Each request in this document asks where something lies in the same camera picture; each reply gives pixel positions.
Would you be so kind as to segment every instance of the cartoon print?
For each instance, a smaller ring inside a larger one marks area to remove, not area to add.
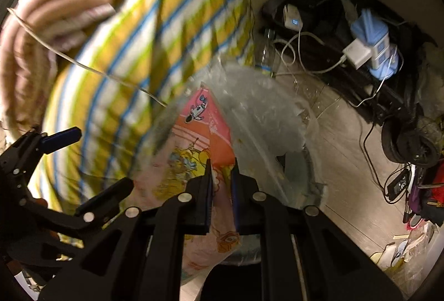
[[[204,117],[201,116],[202,113],[204,113],[206,106],[208,105],[208,99],[205,98],[204,95],[201,95],[199,97],[199,101],[201,101],[201,104],[192,105],[190,114],[185,118],[185,123],[190,123],[193,119],[197,121],[201,121],[204,119]]]
[[[238,243],[239,234],[231,231],[227,232],[217,238],[218,252],[222,254],[230,252]]]
[[[195,269],[196,271],[202,271],[207,268],[207,266],[202,266],[202,265],[199,265],[198,263],[192,262],[192,261],[190,261],[188,266],[191,267],[192,269]]]
[[[210,151],[195,149],[195,142],[186,149],[176,147],[170,155],[166,177],[153,191],[158,200],[166,201],[184,192],[186,183],[190,179],[205,173],[206,160],[210,157]]]

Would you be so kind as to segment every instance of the wooden floor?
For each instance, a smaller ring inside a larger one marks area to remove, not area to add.
[[[382,251],[394,235],[406,233],[402,223],[405,202],[387,204],[374,183],[360,146],[371,125],[319,79],[306,74],[296,78],[298,94],[309,100],[314,114],[319,117],[319,132],[314,143],[321,162],[321,175],[328,185],[323,211],[368,256]],[[280,76],[278,82],[289,92],[295,92],[292,76]],[[375,127],[366,146],[384,182],[398,164],[385,157],[379,127]]]

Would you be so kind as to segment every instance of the charging cable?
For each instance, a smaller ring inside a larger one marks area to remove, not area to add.
[[[294,50],[293,46],[291,45],[292,41],[294,41],[297,38],[297,54],[299,56],[299,63],[301,64],[302,69],[304,70],[305,73],[307,74],[323,74],[323,73],[327,73],[331,70],[333,70],[334,68],[336,68],[338,65],[344,63],[347,59],[347,57],[345,56],[345,54],[339,59],[339,61],[337,63],[335,63],[334,65],[332,65],[331,67],[324,69],[324,70],[307,70],[307,68],[305,67],[304,63],[302,62],[302,58],[301,58],[301,36],[310,36],[312,38],[314,38],[315,40],[317,40],[317,42],[320,45],[325,45],[325,42],[320,39],[318,36],[316,36],[313,33],[310,32],[301,32],[301,30],[299,30],[298,34],[296,34],[295,36],[293,36],[289,41],[284,41],[282,39],[276,39],[274,41],[274,43],[281,43],[284,44],[284,48],[282,49],[281,53],[280,53],[280,57],[281,57],[281,61],[282,63],[284,63],[284,65],[286,66],[288,73],[276,73],[276,76],[278,75],[295,75],[295,74],[302,74],[303,72],[291,72],[289,69],[290,65],[293,65],[296,62],[296,51]],[[292,52],[293,52],[293,61],[291,63],[287,63],[284,60],[284,52],[286,51],[286,49],[289,48]]]
[[[160,99],[158,99],[156,96],[154,96],[154,95],[152,95],[151,93],[149,93],[147,90],[145,90],[145,89],[143,89],[143,88],[141,88],[141,87],[139,87],[139,86],[136,86],[136,85],[134,85],[134,84],[131,84],[131,83],[125,82],[125,81],[121,80],[120,78],[113,76],[112,74],[106,74],[106,73],[101,72],[101,71],[99,71],[99,70],[96,70],[96,69],[94,69],[94,68],[88,67],[87,65],[84,65],[84,64],[80,63],[79,61],[76,61],[75,59],[72,59],[70,56],[67,56],[67,55],[64,54],[64,53],[59,52],[59,51],[56,50],[54,47],[52,47],[51,45],[49,45],[48,43],[46,43],[45,41],[43,41],[43,40],[42,40],[37,34],[35,34],[35,33],[32,31],[32,29],[28,26],[28,24],[26,24],[26,22],[25,22],[22,18],[20,18],[20,17],[17,15],[17,13],[15,12],[14,9],[7,8],[7,11],[15,17],[15,19],[17,20],[17,22],[19,23],[19,25],[21,25],[21,26],[23,27],[23,29],[25,29],[25,31],[26,31],[26,32],[27,32],[32,38],[34,38],[38,43],[40,43],[41,45],[43,45],[43,47],[47,48],[47,49],[50,50],[51,52],[54,52],[54,53],[57,54],[58,56],[61,56],[62,58],[66,59],[67,61],[69,61],[69,62],[71,62],[71,63],[73,63],[73,64],[75,64],[75,65],[78,65],[79,67],[82,67],[83,69],[89,70],[90,72],[93,72],[93,73],[95,73],[95,74],[98,74],[98,75],[101,75],[101,76],[103,76],[103,77],[105,77],[105,78],[108,78],[108,79],[110,79],[110,80],[112,80],[112,81],[114,81],[114,82],[117,82],[117,83],[121,84],[122,86],[126,86],[126,87],[129,87],[129,88],[134,88],[134,89],[139,90],[139,91],[141,91],[141,92],[143,92],[143,93],[146,93],[149,97],[151,97],[152,99],[154,99],[154,100],[155,100],[158,104],[160,104],[162,107],[166,107],[166,106],[167,106],[164,102],[162,102],[162,101],[161,101]]]
[[[381,90],[382,85],[384,84],[385,80],[386,80],[386,79],[388,78],[388,76],[389,76],[389,73],[390,73],[390,66],[392,65],[392,60],[393,60],[393,57],[394,57],[394,55],[396,54],[397,50],[398,50],[398,46],[395,47],[394,52],[393,52],[392,55],[390,56],[390,60],[388,61],[389,65],[387,66],[387,72],[385,72],[385,76],[384,76],[383,80],[381,81],[381,83],[380,83],[378,89],[377,89],[376,92],[373,94],[373,96],[368,97],[368,98],[366,98],[366,99],[363,99],[363,100],[362,100],[357,106],[356,106],[355,104],[351,103],[350,101],[348,101],[348,103],[350,104],[350,106],[352,106],[352,107],[354,107],[354,108],[358,108],[358,107],[359,107],[361,104],[363,104],[365,101],[369,101],[370,99],[373,99],[373,98],[376,97],[376,95],[378,94],[378,92]]]

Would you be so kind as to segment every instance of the white power adapter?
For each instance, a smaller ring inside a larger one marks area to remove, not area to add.
[[[358,38],[345,47],[342,52],[347,56],[347,59],[355,69],[358,69],[372,57],[372,49]]]
[[[284,7],[284,25],[285,28],[292,29],[296,32],[299,32],[303,27],[299,10],[292,4],[287,4]]]

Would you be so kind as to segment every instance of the plastic bag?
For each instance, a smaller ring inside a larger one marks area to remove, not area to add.
[[[242,174],[255,178],[260,190],[276,197],[286,206],[302,208],[307,204],[320,204],[324,185],[316,182],[317,167],[314,161],[316,156],[306,140],[308,131],[315,131],[316,121],[311,121],[306,127],[300,117],[304,109],[310,112],[308,104],[299,97],[290,97],[275,80],[252,68],[239,66],[236,62],[222,58],[214,59],[207,68],[196,74],[187,84],[184,96],[170,103],[159,115],[143,144],[143,152],[140,153],[142,156],[137,162],[138,173],[133,176],[135,181],[149,174],[149,177],[145,177],[145,182],[154,182],[152,176],[155,174],[154,169],[151,168],[148,172],[147,166],[144,165],[152,166],[154,160],[158,162],[156,157],[159,155],[163,157],[162,162],[168,161],[168,155],[174,154],[174,152],[171,153],[171,145],[170,149],[165,148],[166,144],[171,142],[171,130],[173,129],[174,132],[174,129],[185,128],[184,123],[181,123],[178,128],[176,122],[181,117],[185,123],[188,117],[191,123],[194,116],[207,117],[204,113],[199,113],[199,110],[205,107],[203,104],[209,102],[209,98],[214,102],[217,111],[229,127],[230,146]],[[212,161],[214,160],[211,154],[213,150],[214,148],[210,146],[208,153]],[[187,152],[187,150],[181,148],[180,152],[175,153],[175,159],[178,162],[189,163],[189,160],[181,156],[181,152]],[[284,172],[276,157],[285,153],[290,155],[292,162]],[[293,164],[299,165],[301,169],[304,168],[299,172],[303,175],[303,179],[295,174]],[[227,167],[229,163],[224,163],[223,166]],[[288,179],[287,174],[292,175],[293,178]],[[227,181],[227,174],[223,177],[224,181]],[[168,188],[170,189],[169,196],[183,191],[183,185],[176,190],[171,185]],[[140,206],[140,201],[135,201],[134,198],[132,201],[133,205]],[[184,247],[183,282],[202,269],[213,267],[234,251],[235,254],[226,262],[236,265],[259,262],[258,237],[253,235],[239,238],[237,234],[232,234],[230,230],[232,214],[226,211],[223,213],[226,218],[231,217],[231,220],[224,220],[225,223],[223,223],[226,226],[224,226],[224,232],[231,235],[228,252],[224,247],[221,258],[220,252],[214,252],[214,248],[219,247],[219,244],[216,246],[216,241],[208,243],[195,237],[192,242],[199,240],[201,243],[199,250],[194,248],[192,253],[188,252],[187,244]],[[212,227],[211,232],[215,229],[219,232],[218,227]],[[214,235],[208,237],[219,240],[221,235],[224,233],[219,232],[217,237],[213,237]]]
[[[426,42],[419,57],[422,64],[417,101],[423,108],[424,116],[436,119],[444,114],[444,50]]]
[[[412,296],[423,282],[422,269],[433,233],[434,225],[430,222],[412,230],[401,260],[385,271],[407,297]]]

